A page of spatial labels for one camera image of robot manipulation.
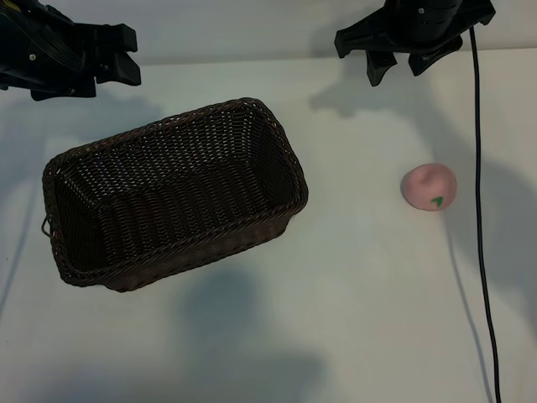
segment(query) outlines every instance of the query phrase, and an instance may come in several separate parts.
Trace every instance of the white background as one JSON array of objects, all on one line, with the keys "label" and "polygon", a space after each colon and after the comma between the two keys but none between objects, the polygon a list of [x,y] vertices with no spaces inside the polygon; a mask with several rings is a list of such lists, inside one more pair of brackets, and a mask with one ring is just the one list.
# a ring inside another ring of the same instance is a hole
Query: white background
[{"label": "white background", "polygon": [[[138,33],[143,64],[336,55],[338,29],[383,0],[49,0],[78,23],[125,23]],[[537,45],[537,2],[494,0],[479,29],[482,49]]]},{"label": "white background", "polygon": [[[505,403],[537,401],[534,50],[481,52],[485,258]],[[517,74],[505,75],[513,65]],[[492,403],[477,264],[472,57],[371,88],[365,58],[146,66],[97,98],[0,98],[2,403]],[[65,284],[40,177],[78,144],[236,97],[285,127],[310,188],[285,234],[130,293]],[[454,204],[399,194],[441,162]]]}]

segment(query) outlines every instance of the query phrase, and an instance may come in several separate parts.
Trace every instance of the brown wicker basket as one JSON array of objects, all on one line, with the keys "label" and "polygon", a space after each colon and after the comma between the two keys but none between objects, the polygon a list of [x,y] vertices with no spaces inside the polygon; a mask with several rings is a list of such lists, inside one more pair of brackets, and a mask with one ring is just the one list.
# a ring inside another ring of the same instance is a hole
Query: brown wicker basket
[{"label": "brown wicker basket", "polygon": [[276,238],[308,197],[284,129],[250,98],[71,149],[43,189],[61,278],[117,291]]}]

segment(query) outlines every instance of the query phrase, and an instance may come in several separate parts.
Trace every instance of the basket handle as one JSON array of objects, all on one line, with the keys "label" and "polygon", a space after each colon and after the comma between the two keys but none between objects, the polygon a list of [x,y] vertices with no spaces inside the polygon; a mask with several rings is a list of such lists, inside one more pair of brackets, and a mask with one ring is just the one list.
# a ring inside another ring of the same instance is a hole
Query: basket handle
[{"label": "basket handle", "polygon": [[44,225],[49,221],[49,216],[47,215],[45,218],[44,218],[44,221],[43,221],[43,224],[41,225],[41,232],[44,233],[47,237],[49,238],[52,238],[52,235],[50,233],[47,233],[46,230],[44,229]]}]

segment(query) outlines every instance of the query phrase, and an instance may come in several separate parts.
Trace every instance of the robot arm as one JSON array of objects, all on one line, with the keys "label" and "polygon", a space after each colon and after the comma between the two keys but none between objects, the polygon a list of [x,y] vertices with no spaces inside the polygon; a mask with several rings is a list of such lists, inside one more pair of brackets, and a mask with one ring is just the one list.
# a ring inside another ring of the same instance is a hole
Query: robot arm
[{"label": "robot arm", "polygon": [[27,88],[35,101],[95,97],[96,83],[141,84],[136,32],[75,24],[37,0],[0,0],[0,89]]},{"label": "robot arm", "polygon": [[409,53],[410,68],[419,76],[459,50],[464,31],[488,24],[495,13],[490,0],[385,0],[375,13],[337,31],[336,49],[341,58],[365,50],[368,77],[377,86],[397,64],[394,52]]}]

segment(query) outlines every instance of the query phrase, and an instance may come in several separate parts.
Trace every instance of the white table surface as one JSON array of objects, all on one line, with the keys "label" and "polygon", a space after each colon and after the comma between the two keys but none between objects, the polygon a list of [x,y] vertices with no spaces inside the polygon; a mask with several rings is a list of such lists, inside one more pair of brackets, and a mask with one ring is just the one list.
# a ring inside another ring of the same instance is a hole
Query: white table surface
[{"label": "white table surface", "polygon": [[[503,401],[537,401],[537,50],[482,65],[485,257]],[[35,103],[0,95],[2,403],[489,402],[477,267],[472,60],[371,88],[365,59],[143,68],[138,88]],[[58,276],[44,164],[78,144],[234,97],[285,127],[310,201],[281,238],[119,294]],[[399,194],[449,165],[445,213]]]}]

